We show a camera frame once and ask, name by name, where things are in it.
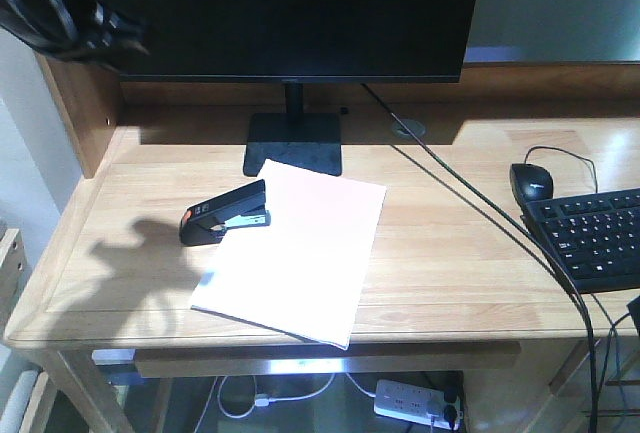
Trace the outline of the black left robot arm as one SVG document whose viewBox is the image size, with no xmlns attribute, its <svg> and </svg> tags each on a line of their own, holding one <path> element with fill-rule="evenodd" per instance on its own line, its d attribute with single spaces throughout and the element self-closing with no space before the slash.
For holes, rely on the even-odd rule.
<svg viewBox="0 0 640 433">
<path fill-rule="evenodd" d="M 120 71 L 146 54 L 146 25 L 101 0 L 1 0 L 1 27 L 35 52 Z"/>
</svg>

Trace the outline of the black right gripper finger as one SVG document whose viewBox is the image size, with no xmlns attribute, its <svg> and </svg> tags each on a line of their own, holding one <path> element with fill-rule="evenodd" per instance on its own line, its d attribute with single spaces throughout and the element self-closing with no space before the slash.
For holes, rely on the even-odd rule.
<svg viewBox="0 0 640 433">
<path fill-rule="evenodd" d="M 627 304 L 628 313 L 637 331 L 640 331 L 640 297 L 636 297 Z"/>
</svg>

